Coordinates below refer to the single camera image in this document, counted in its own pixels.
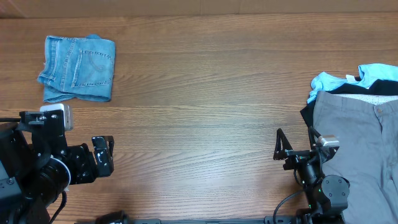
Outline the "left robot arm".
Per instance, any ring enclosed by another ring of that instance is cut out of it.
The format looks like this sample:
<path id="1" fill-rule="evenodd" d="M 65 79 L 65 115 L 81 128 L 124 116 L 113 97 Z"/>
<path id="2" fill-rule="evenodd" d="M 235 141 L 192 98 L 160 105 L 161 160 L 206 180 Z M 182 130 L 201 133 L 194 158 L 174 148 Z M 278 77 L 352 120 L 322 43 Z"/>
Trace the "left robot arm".
<path id="1" fill-rule="evenodd" d="M 68 146 L 63 124 L 1 125 L 1 223 L 53 223 L 47 207 L 67 201 L 70 185 L 89 184 L 114 171 L 112 136 Z"/>

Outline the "light blue denim jeans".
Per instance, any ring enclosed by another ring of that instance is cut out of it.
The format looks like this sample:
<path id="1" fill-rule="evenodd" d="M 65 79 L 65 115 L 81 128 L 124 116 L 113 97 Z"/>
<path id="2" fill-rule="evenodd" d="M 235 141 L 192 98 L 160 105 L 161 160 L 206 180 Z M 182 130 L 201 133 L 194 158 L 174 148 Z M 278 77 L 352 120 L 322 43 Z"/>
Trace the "light blue denim jeans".
<path id="1" fill-rule="evenodd" d="M 78 98 L 107 102 L 113 89 L 116 44 L 96 34 L 45 39 L 45 63 L 37 81 L 44 86 L 44 101 L 56 103 Z"/>

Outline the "grey garment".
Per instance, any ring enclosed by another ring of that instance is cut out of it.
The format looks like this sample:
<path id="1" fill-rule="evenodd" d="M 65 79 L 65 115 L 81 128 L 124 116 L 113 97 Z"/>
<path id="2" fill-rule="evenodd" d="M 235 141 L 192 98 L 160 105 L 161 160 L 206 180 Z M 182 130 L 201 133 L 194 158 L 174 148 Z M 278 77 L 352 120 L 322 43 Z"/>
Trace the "grey garment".
<path id="1" fill-rule="evenodd" d="M 351 184 L 346 223 L 397 223 L 397 97 L 319 92 L 313 125 L 340 142 L 323 170 Z"/>

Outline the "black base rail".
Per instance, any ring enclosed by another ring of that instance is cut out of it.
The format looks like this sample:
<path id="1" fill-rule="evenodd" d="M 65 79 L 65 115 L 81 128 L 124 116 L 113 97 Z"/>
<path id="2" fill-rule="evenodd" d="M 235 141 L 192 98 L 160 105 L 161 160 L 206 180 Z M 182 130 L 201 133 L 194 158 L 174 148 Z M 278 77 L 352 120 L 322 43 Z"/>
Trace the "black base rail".
<path id="1" fill-rule="evenodd" d="M 109 213 L 91 221 L 77 221 L 77 224 L 294 224 L 306 223 L 298 217 L 288 215 L 265 216 L 264 218 L 230 218 L 199 220 L 161 220 L 159 218 L 130 218 L 123 210 Z"/>

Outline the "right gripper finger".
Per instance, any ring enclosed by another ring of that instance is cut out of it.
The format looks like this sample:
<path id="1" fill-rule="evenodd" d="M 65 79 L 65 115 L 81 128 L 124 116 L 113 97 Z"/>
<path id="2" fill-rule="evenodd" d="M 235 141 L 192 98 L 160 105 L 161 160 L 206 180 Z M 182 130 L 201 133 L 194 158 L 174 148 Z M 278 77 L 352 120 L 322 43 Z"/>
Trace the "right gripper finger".
<path id="1" fill-rule="evenodd" d="M 317 139 L 321 136 L 321 134 L 312 126 L 308 128 L 308 138 L 310 141 L 310 148 L 315 149 L 317 146 Z"/>
<path id="2" fill-rule="evenodd" d="M 293 148 L 289 143 L 283 130 L 279 128 L 276 132 L 276 144 L 273 160 L 284 160 L 292 157 Z"/>

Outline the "black garment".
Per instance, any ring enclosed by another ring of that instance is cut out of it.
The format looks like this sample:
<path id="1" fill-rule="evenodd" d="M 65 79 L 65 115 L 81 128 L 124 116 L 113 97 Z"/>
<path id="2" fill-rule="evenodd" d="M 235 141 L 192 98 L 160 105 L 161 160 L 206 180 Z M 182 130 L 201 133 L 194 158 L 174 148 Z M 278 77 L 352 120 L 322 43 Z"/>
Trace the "black garment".
<path id="1" fill-rule="evenodd" d="M 391 80 L 376 80 L 369 88 L 345 83 L 335 90 L 326 92 L 331 94 L 397 96 L 397 82 Z M 313 111 L 315 103 L 316 100 L 311 101 L 300 111 L 300 114 L 308 127 L 313 126 Z"/>

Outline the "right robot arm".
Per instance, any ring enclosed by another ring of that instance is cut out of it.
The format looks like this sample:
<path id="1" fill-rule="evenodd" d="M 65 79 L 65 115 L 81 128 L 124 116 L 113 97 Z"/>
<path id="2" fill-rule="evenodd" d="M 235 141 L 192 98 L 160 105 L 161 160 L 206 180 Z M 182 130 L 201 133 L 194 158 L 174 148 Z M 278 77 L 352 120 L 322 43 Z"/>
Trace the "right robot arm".
<path id="1" fill-rule="evenodd" d="M 322 135 L 308 128 L 310 149 L 293 149 L 283 130 L 276 132 L 273 159 L 284 161 L 284 170 L 292 170 L 301 190 L 283 199 L 275 208 L 272 223 L 344 223 L 343 211 L 348 208 L 350 182 L 338 175 L 325 175 L 323 164 L 330 161 L 340 148 L 334 135 Z M 305 194 L 308 207 L 293 216 L 280 216 L 278 211 L 290 199 Z"/>

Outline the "light blue shirt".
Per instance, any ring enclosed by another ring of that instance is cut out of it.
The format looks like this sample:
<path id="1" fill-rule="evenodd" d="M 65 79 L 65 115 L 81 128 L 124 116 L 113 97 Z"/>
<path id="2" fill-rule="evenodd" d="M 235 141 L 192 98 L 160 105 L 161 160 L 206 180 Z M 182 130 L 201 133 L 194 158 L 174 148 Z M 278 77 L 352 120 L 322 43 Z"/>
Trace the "light blue shirt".
<path id="1" fill-rule="evenodd" d="M 307 103 L 315 100 L 319 91 L 335 90 L 345 83 L 369 88 L 376 80 L 397 81 L 397 66 L 393 65 L 382 63 L 359 65 L 358 73 L 358 77 L 346 75 L 346 78 L 338 78 L 327 72 L 321 72 L 311 81 L 312 90 Z"/>

